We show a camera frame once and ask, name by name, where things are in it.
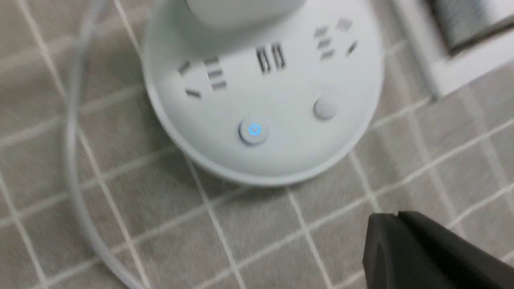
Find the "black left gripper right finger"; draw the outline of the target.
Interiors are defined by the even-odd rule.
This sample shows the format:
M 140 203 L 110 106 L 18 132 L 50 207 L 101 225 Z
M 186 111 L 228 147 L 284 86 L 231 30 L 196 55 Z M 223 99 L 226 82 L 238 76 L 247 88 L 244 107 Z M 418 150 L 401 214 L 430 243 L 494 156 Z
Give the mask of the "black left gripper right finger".
M 512 289 L 513 267 L 420 212 L 397 216 L 456 289 Z

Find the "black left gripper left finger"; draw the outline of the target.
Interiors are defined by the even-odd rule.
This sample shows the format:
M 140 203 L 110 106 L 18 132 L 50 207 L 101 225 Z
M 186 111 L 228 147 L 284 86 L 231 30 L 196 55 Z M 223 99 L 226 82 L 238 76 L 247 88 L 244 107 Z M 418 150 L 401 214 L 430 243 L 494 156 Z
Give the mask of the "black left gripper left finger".
M 455 289 L 393 214 L 369 216 L 362 266 L 368 289 Z

